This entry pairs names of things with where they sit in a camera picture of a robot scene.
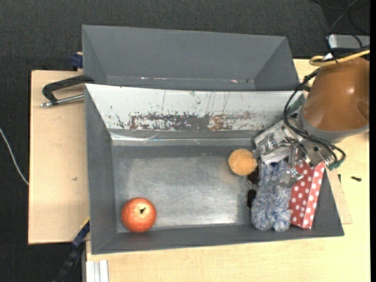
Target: blue fuzzy toy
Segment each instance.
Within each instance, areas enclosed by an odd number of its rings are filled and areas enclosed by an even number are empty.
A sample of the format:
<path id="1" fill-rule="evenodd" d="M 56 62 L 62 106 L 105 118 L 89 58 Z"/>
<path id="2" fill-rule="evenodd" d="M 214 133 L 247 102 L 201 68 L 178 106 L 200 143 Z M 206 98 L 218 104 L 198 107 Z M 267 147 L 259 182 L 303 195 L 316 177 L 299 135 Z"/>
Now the blue fuzzy toy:
<path id="1" fill-rule="evenodd" d="M 288 204 L 291 188 L 278 185 L 286 170 L 285 161 L 261 167 L 258 191 L 250 213 L 252 224 L 259 230 L 286 231 L 290 227 L 292 211 L 288 209 Z"/>

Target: red polka dot fabric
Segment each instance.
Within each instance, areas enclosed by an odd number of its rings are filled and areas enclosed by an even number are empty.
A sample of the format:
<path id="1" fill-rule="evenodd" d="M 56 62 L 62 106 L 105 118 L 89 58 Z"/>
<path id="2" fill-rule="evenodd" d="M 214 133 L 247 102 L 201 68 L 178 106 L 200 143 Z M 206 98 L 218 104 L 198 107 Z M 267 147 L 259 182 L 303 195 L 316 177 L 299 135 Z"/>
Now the red polka dot fabric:
<path id="1" fill-rule="evenodd" d="M 300 163 L 296 170 L 304 177 L 291 188 L 290 209 L 291 224 L 303 229 L 312 228 L 321 182 L 323 181 L 325 164 L 321 162 L 316 167 Z"/>

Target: white cable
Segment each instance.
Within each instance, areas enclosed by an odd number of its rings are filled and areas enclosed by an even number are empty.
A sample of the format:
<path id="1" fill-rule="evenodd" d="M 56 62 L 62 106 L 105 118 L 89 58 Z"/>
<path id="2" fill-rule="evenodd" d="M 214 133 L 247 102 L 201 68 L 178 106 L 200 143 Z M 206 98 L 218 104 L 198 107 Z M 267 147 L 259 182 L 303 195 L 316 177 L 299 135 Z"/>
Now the white cable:
<path id="1" fill-rule="evenodd" d="M 4 132 L 2 131 L 1 127 L 0 127 L 0 134 L 1 134 L 2 138 L 4 139 L 6 146 L 8 147 L 9 153 L 10 153 L 11 156 L 12 156 L 13 163 L 14 163 L 14 165 L 16 166 L 16 169 L 17 169 L 17 171 L 18 171 L 20 177 L 22 178 L 22 180 L 23 180 L 27 185 L 29 185 L 28 180 L 26 180 L 25 176 L 22 174 L 22 172 L 21 172 L 21 170 L 20 170 L 20 168 L 19 168 L 19 166 L 18 166 L 18 164 L 17 164 L 17 161 L 16 161 L 16 159 L 15 159 L 15 157 L 14 157 L 14 154 L 13 154 L 13 151 L 12 151 L 12 149 L 11 149 L 11 145 L 9 144 L 7 138 L 5 137 Z"/>

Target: apple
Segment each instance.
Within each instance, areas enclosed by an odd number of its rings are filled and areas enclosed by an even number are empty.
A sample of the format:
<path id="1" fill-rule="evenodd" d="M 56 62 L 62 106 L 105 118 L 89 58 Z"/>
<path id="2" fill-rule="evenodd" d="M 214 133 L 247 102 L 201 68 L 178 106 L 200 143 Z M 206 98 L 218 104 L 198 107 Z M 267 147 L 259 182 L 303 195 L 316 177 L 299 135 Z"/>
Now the apple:
<path id="1" fill-rule="evenodd" d="M 148 231 L 157 217 L 155 206 L 147 199 L 135 197 L 128 200 L 121 213 L 124 226 L 131 232 L 142 233 Z"/>

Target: black carpet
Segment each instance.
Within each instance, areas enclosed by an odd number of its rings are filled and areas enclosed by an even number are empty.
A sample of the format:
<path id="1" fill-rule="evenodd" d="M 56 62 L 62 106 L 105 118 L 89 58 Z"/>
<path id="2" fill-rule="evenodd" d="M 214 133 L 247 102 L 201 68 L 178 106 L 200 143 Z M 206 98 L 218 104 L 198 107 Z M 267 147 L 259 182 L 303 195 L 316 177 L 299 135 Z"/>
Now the black carpet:
<path id="1" fill-rule="evenodd" d="M 327 51 L 325 36 L 341 15 L 323 11 L 309 0 L 0 0 L 0 126 L 28 176 L 28 72 L 72 70 L 69 58 L 82 49 L 82 24 L 282 35 L 295 58 L 309 58 Z M 352 15 L 369 31 L 369 9 Z M 359 31 L 346 20 L 335 28 Z M 28 188 L 2 139 L 0 219 L 0 280 L 51 281 L 70 246 L 27 245 Z M 69 281 L 79 280 L 78 268 Z"/>

